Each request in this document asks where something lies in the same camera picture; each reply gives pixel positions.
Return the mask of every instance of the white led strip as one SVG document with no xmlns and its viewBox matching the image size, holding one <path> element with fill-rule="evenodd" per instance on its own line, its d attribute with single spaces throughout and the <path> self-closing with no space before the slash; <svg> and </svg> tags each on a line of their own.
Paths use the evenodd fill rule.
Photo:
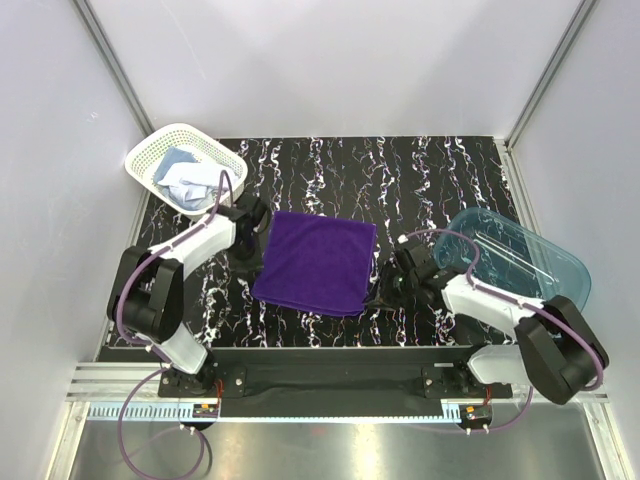
<svg viewBox="0 0 640 480">
<path fill-rule="evenodd" d="M 378 424 L 378 423 L 460 423 L 460 406 L 443 403 L 442 415 L 429 416 L 384 416 L 384 417 L 227 417 L 219 419 L 194 417 L 196 402 L 144 403 L 131 402 L 124 421 L 127 422 L 224 422 L 224 423 L 334 423 L 334 424 Z M 89 408 L 88 420 L 116 421 L 122 402 L 94 402 Z"/>
</svg>

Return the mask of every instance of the wire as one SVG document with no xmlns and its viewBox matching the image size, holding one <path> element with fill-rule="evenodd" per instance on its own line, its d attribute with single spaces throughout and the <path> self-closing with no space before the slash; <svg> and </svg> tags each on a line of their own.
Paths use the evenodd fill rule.
<svg viewBox="0 0 640 480">
<path fill-rule="evenodd" d="M 464 235 L 462 233 L 459 233 L 459 232 L 454 232 L 452 230 L 447 230 L 445 228 L 429 228 L 429 229 L 417 230 L 415 232 L 409 233 L 409 234 L 406 235 L 406 238 L 409 239 L 409 238 L 415 237 L 417 235 L 432 234 L 432 233 L 440 233 L 440 234 L 444 233 L 444 234 L 448 234 L 448 235 L 453 235 L 455 237 L 461 238 L 462 240 L 466 241 L 467 243 L 469 243 L 471 245 L 471 247 L 474 250 L 475 256 L 473 258 L 473 261 L 469 265 L 469 268 L 467 268 L 467 272 L 466 272 L 467 281 L 469 282 L 470 285 L 472 285 L 474 288 L 477 288 L 481 292 L 484 292 L 484 293 L 487 293 L 489 295 L 492 295 L 492 296 L 494 296 L 496 298 L 499 298 L 501 300 L 504 300 L 504 301 L 506 301 L 508 303 L 511 303 L 511 304 L 514 304 L 514 305 L 520 305 L 520 302 L 519 302 L 519 300 L 517 298 L 512 297 L 511 295 L 502 293 L 500 291 L 494 290 L 493 288 L 485 287 L 484 285 L 479 284 L 479 283 L 474 281 L 472 273 L 473 273 L 473 270 L 475 269 L 476 265 L 480 261 L 480 248 L 478 247 L 478 245 L 476 245 L 476 242 L 474 242 L 471 238 L 467 237 L 466 235 Z M 521 306 L 523 308 L 526 308 L 526 309 L 534 312 L 534 313 L 542 315 L 544 318 L 546 318 L 551 323 L 553 323 L 558 328 L 560 328 L 560 330 L 562 330 L 567 335 L 569 335 L 573 340 L 576 341 L 576 343 L 578 343 L 578 345 L 580 345 L 581 348 L 583 348 L 587 352 L 589 357 L 591 357 L 591 360 L 593 361 L 593 365 L 594 365 L 595 370 L 596 370 L 596 380 L 595 380 L 595 382 L 593 384 L 586 386 L 584 388 L 584 390 L 595 390 L 595 389 L 599 388 L 602 385 L 602 381 L 603 381 L 603 377 L 604 377 L 604 369 L 603 369 L 603 366 L 602 366 L 602 362 L 601 362 L 600 358 L 598 357 L 598 354 L 595 352 L 595 350 L 593 348 L 591 348 L 591 345 L 589 345 L 580 335 L 578 335 L 571 328 L 566 326 L 562 321 L 557 319 L 555 316 L 551 315 L 549 312 L 547 312 L 545 310 L 542 310 L 541 308 L 536 307 L 535 305 L 531 305 L 530 303 L 526 303 L 526 302 L 523 303 Z M 493 427 L 491 429 L 491 431 L 494 431 L 494 432 L 504 431 L 504 430 L 507 430 L 507 429 L 513 427 L 518 422 L 520 422 L 520 420 L 522 419 L 524 414 L 531 407 L 532 400 L 533 400 L 533 387 L 530 387 L 529 388 L 529 394 L 527 396 L 527 401 L 525 402 L 525 405 L 522 408 L 522 410 L 520 411 L 520 413 L 518 413 L 518 415 L 516 415 L 516 417 L 514 417 L 511 421 L 505 423 L 504 425 Z M 465 432 L 463 432 L 461 430 L 457 430 L 456 431 L 456 433 L 458 433 L 458 432 L 459 433 L 465 433 Z M 471 433 L 484 433 L 484 430 L 481 430 L 481 431 L 473 430 L 473 431 L 471 431 Z"/>
<path fill-rule="evenodd" d="M 215 202 L 214 202 L 213 208 L 211 209 L 211 212 L 209 213 L 209 215 L 203 221 L 198 222 L 196 225 L 194 225 L 193 227 L 189 228 L 183 235 L 178 237 L 171 245 L 167 245 L 165 247 L 162 247 L 161 249 L 157 250 L 156 252 L 153 252 L 146 259 L 144 259 L 144 261 L 142 261 L 142 263 L 140 263 L 140 265 L 138 265 L 138 267 L 133 271 L 131 276 L 125 282 L 125 285 L 124 285 L 124 287 L 122 289 L 122 292 L 120 293 L 120 298 L 118 299 L 118 305 L 116 307 L 116 318 L 115 318 L 116 321 L 115 321 L 115 323 L 116 323 L 116 328 L 118 329 L 118 334 L 120 335 L 120 337 L 124 338 L 124 340 L 126 342 L 128 342 L 128 343 L 130 343 L 132 345 L 146 345 L 147 347 L 151 347 L 151 351 L 153 351 L 156 355 L 158 355 L 158 357 L 160 357 L 160 359 L 163 362 L 168 363 L 168 364 L 172 363 L 171 359 L 169 357 L 167 357 L 164 354 L 164 352 L 162 352 L 162 350 L 160 350 L 151 341 L 147 341 L 147 340 L 144 340 L 144 339 L 141 339 L 141 338 L 136 338 L 135 336 L 132 336 L 132 335 L 129 334 L 129 332 L 127 332 L 127 330 L 125 329 L 125 327 L 123 325 L 123 321 L 122 321 L 123 314 L 124 314 L 124 304 L 125 304 L 127 298 L 129 297 L 129 294 L 131 293 L 131 289 L 133 288 L 133 285 L 138 280 L 138 278 L 140 277 L 142 272 L 144 272 L 145 269 L 149 265 L 151 265 L 158 257 L 160 257 L 160 256 L 164 255 L 165 253 L 171 251 L 173 248 L 177 247 L 181 243 L 183 243 L 186 240 L 188 240 L 189 238 L 193 237 L 196 233 L 201 231 L 203 228 L 206 228 L 211 222 L 213 222 L 213 219 L 215 218 L 216 214 L 218 213 L 218 207 L 220 206 L 220 200 L 221 200 L 221 197 L 222 197 L 222 185 L 223 185 L 224 180 L 227 181 L 227 185 L 229 187 L 229 201 L 233 205 L 233 185 L 231 184 L 231 178 L 229 177 L 229 174 L 225 170 L 222 170 L 222 172 L 220 172 L 220 181 L 218 183 L 218 191 L 216 192 Z M 152 379 L 156 375 L 161 375 L 162 373 L 164 373 L 166 371 L 168 371 L 168 368 L 160 368 L 156 372 L 152 373 L 151 375 L 149 375 L 148 377 L 143 379 L 138 385 L 136 385 L 135 388 L 131 391 L 131 393 L 127 397 L 127 399 L 125 400 L 124 404 L 122 405 L 122 410 L 120 411 L 120 415 L 118 416 L 118 446 L 120 447 L 120 453 L 122 455 L 122 459 L 124 460 L 124 462 L 127 464 L 127 466 L 136 475 L 140 476 L 141 478 L 147 479 L 147 480 L 162 480 L 162 479 L 159 479 L 158 477 L 153 477 L 151 475 L 145 474 L 144 472 L 140 471 L 133 464 L 133 462 L 131 461 L 131 456 L 127 454 L 127 451 L 124 448 L 124 441 L 122 439 L 122 420 L 124 418 L 124 412 L 125 412 L 125 410 L 127 408 L 127 405 L 129 404 L 129 402 L 131 401 L 133 396 L 136 394 L 136 392 L 138 390 L 140 390 L 142 385 L 144 385 L 147 381 L 149 381 L 150 379 Z M 169 430 L 174 430 L 175 428 L 182 428 L 182 427 L 173 427 L 173 428 L 171 428 Z M 200 456 L 198 457 L 198 461 L 196 462 L 196 464 L 194 465 L 194 467 L 191 470 L 189 470 L 185 475 L 183 475 L 181 477 L 178 477 L 176 479 L 172 479 L 172 480 L 185 480 L 185 479 L 191 477 L 191 475 L 193 475 L 195 473 L 195 471 L 198 469 L 198 467 L 200 467 L 200 464 L 202 463 L 202 459 L 204 457 L 205 445 L 207 445 L 208 446 L 208 450 L 211 451 L 211 446 L 209 445 L 208 440 L 206 439 L 206 437 L 202 433 L 200 433 L 198 430 L 195 430 L 195 428 L 192 428 L 191 432 L 195 432 L 198 435 L 198 438 L 200 439 Z M 147 445 L 149 445 L 153 440 L 156 440 L 157 438 L 160 438 L 161 436 L 163 436 L 164 433 L 165 432 L 161 432 L 161 434 L 158 434 L 155 437 L 153 437 L 145 445 L 145 447 Z"/>
<path fill-rule="evenodd" d="M 162 373 L 166 372 L 167 370 L 169 370 L 168 368 L 160 368 L 158 370 L 156 370 L 155 372 L 153 372 L 151 375 L 148 375 L 147 377 L 145 377 L 144 379 L 142 379 L 140 381 L 140 383 L 138 383 L 133 390 L 131 390 L 131 393 L 129 393 L 129 396 L 127 397 L 127 399 L 124 401 L 124 403 L 122 404 L 122 408 L 120 409 L 120 414 L 118 415 L 118 447 L 120 448 L 120 454 L 122 455 L 122 459 L 124 460 L 124 462 L 127 464 L 127 466 L 131 469 L 131 471 L 133 471 L 136 475 L 138 475 L 141 478 L 144 478 L 146 480 L 165 480 L 162 479 L 160 477 L 154 477 L 152 475 L 147 475 L 146 473 L 142 472 L 141 470 L 138 469 L 138 467 L 136 467 L 133 462 L 131 461 L 131 456 L 127 453 L 125 447 L 124 447 L 124 439 L 122 437 L 122 424 L 123 424 L 123 419 L 124 419 L 124 414 L 127 410 L 127 406 L 129 405 L 129 403 L 131 402 L 131 399 L 134 397 L 134 395 L 136 393 L 138 393 L 138 390 L 140 390 L 142 388 L 142 386 L 147 383 L 149 380 L 151 380 L 152 378 L 161 375 Z M 180 428 L 182 429 L 183 426 L 181 427 L 173 427 L 170 430 L 175 430 L 176 428 Z M 191 477 L 196 470 L 198 470 L 198 468 L 200 468 L 200 464 L 202 463 L 202 460 L 204 458 L 204 449 L 205 446 L 209 447 L 209 450 L 211 449 L 211 446 L 208 445 L 209 441 L 207 440 L 207 438 L 198 430 L 196 430 L 195 428 L 191 428 L 189 429 L 190 432 L 193 434 L 195 433 L 198 438 L 200 439 L 200 454 L 198 455 L 198 460 L 196 461 L 196 464 L 191 468 L 191 470 L 189 470 L 187 473 L 185 473 L 184 475 L 180 476 L 180 477 L 175 477 L 173 479 L 170 480 L 186 480 L 189 477 Z M 153 440 L 156 440 L 158 438 L 160 438 L 161 436 L 164 436 L 165 432 L 161 432 L 160 434 L 156 435 L 155 437 L 153 437 Z M 136 453 L 138 453 L 141 449 L 137 449 L 135 451 L 135 453 L 133 455 L 135 455 Z"/>
<path fill-rule="evenodd" d="M 151 444 L 153 444 L 153 442 L 155 442 L 156 440 L 158 440 L 159 438 L 162 438 L 164 436 L 166 436 L 169 433 L 173 433 L 176 430 L 181 430 L 180 426 L 175 426 L 172 428 L 167 428 L 166 430 L 162 430 L 159 433 L 156 433 L 153 437 L 151 437 L 149 440 L 147 440 L 143 445 L 139 446 L 138 448 L 136 448 L 135 450 L 129 451 L 127 452 L 127 456 L 131 459 L 133 457 L 135 457 L 136 455 L 138 455 L 140 452 L 142 452 L 143 450 L 145 450 L 146 448 L 148 448 Z M 122 455 L 120 455 L 118 458 L 113 459 L 113 460 L 109 460 L 104 458 L 105 455 L 101 452 L 102 448 L 100 447 L 100 445 L 98 445 L 98 452 L 100 453 L 100 456 L 102 457 L 102 460 L 107 464 L 107 465 L 119 465 L 121 463 L 124 463 L 124 459 L 122 458 Z"/>
<path fill-rule="evenodd" d="M 215 408 L 213 413 L 199 413 L 198 414 L 199 417 L 215 418 L 215 419 L 220 418 L 220 402 L 222 400 L 222 392 L 224 391 L 222 380 L 217 378 L 216 381 L 213 382 L 213 387 L 211 387 L 208 390 L 208 392 L 213 390 L 214 387 L 216 389 L 216 400 L 217 400 L 216 401 L 216 408 Z"/>
<path fill-rule="evenodd" d="M 491 402 L 491 385 L 487 386 L 487 397 L 484 399 L 484 402 L 482 402 L 482 406 L 486 406 L 489 405 L 489 403 Z"/>
</svg>

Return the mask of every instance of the metal frame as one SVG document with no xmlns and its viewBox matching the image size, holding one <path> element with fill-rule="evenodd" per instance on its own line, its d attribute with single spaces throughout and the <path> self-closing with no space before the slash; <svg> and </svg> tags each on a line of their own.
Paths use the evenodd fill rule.
<svg viewBox="0 0 640 480">
<path fill-rule="evenodd" d="M 591 12 L 598 4 L 599 0 L 582 0 L 578 8 L 576 9 L 573 17 L 569 21 L 569 25 L 567 25 L 566 30 L 562 34 L 560 38 L 560 42 L 558 43 L 556 49 L 553 51 L 549 62 L 544 68 L 538 83 L 533 89 L 533 92 L 529 96 L 527 103 L 525 104 L 518 120 L 516 120 L 515 125 L 511 129 L 511 132 L 505 138 L 505 143 L 509 147 L 509 149 L 513 149 L 518 140 L 522 136 L 522 132 L 526 128 L 529 120 L 533 116 L 538 104 L 544 97 L 544 94 L 547 92 L 549 85 L 553 81 L 554 77 L 558 73 L 559 68 L 564 63 L 567 55 L 569 54 L 571 47 L 575 43 L 580 31 L 586 24 Z"/>
<path fill-rule="evenodd" d="M 633 480 L 631 462 L 622 443 L 618 425 L 611 412 L 611 405 L 583 405 L 591 436 L 607 480 Z"/>
<path fill-rule="evenodd" d="M 67 407 L 45 479 L 67 480 L 71 475 L 88 412 L 88 402 L 74 402 Z"/>
<path fill-rule="evenodd" d="M 529 199 L 529 195 L 524 186 L 522 174 L 518 163 L 515 160 L 515 155 L 508 149 L 504 140 L 495 140 L 495 143 L 500 155 L 500 161 L 502 162 L 505 177 L 507 178 L 507 184 L 509 185 L 509 189 L 512 193 L 511 198 L 515 205 L 516 213 L 518 214 L 518 220 L 520 221 L 520 224 L 528 230 L 540 234 L 540 228 L 536 217 L 533 214 L 531 200 Z M 547 252 L 540 252 L 539 249 L 533 248 L 528 238 L 526 239 L 526 242 L 529 248 L 529 253 L 531 254 L 531 261 L 536 265 L 536 267 L 538 267 L 536 275 L 538 275 L 538 280 L 540 284 L 542 284 L 544 279 L 541 278 L 542 274 L 540 272 L 548 271 L 548 266 L 550 265 Z"/>
<path fill-rule="evenodd" d="M 105 66 L 113 77 L 114 83 L 122 93 L 124 101 L 131 110 L 131 114 L 140 127 L 140 130 L 147 136 L 151 135 L 155 131 L 155 128 L 142 106 L 138 94 L 129 81 L 129 77 L 127 77 L 127 74 L 122 68 L 104 28 L 91 6 L 91 2 L 89 0 L 71 0 L 71 4 L 91 36 L 93 44 L 98 49 L 98 53 L 104 60 Z"/>
</svg>

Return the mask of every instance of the white wall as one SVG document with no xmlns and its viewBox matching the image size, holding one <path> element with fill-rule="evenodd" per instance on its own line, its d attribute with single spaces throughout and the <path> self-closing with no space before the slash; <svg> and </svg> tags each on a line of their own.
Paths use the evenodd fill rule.
<svg viewBox="0 0 640 480">
<path fill-rule="evenodd" d="M 640 3 L 603 0 L 516 145 L 542 234 L 580 258 L 585 314 L 640 474 Z"/>
<path fill-rule="evenodd" d="M 505 136 L 578 0 L 91 0 L 154 125 Z"/>
<path fill-rule="evenodd" d="M 0 476 L 43 478 L 95 352 L 141 190 L 141 133 L 67 0 L 0 4 Z"/>
</svg>

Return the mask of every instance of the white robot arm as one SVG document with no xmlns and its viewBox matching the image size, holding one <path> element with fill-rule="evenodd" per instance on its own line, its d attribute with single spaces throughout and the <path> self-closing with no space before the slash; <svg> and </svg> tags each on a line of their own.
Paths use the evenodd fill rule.
<svg viewBox="0 0 640 480">
<path fill-rule="evenodd" d="M 187 374 L 198 374 L 208 352 L 182 322 L 184 280 L 223 250 L 237 262 L 251 259 L 256 252 L 259 254 L 254 229 L 265 214 L 268 214 L 266 205 L 245 194 L 233 208 L 220 206 L 218 214 L 209 223 L 201 220 L 180 233 L 176 238 L 184 238 L 184 241 L 176 246 L 176 238 L 172 238 L 149 250 L 142 247 L 125 250 L 107 307 L 109 318 L 115 320 L 120 294 L 137 266 L 151 254 L 168 250 L 137 279 L 135 288 L 125 299 L 122 324 L 138 338 L 153 344 L 174 368 Z"/>
<path fill-rule="evenodd" d="M 543 301 L 515 295 L 467 278 L 466 272 L 453 267 L 440 268 L 419 241 L 405 242 L 394 252 L 395 261 L 383 267 L 369 307 L 395 309 L 417 301 L 475 318 L 517 341 L 473 349 L 458 366 L 463 370 L 456 375 L 460 381 L 530 385 L 552 402 L 564 404 L 596 376 L 594 357 L 603 369 L 609 365 L 604 348 L 568 298 L 558 295 Z"/>
</svg>

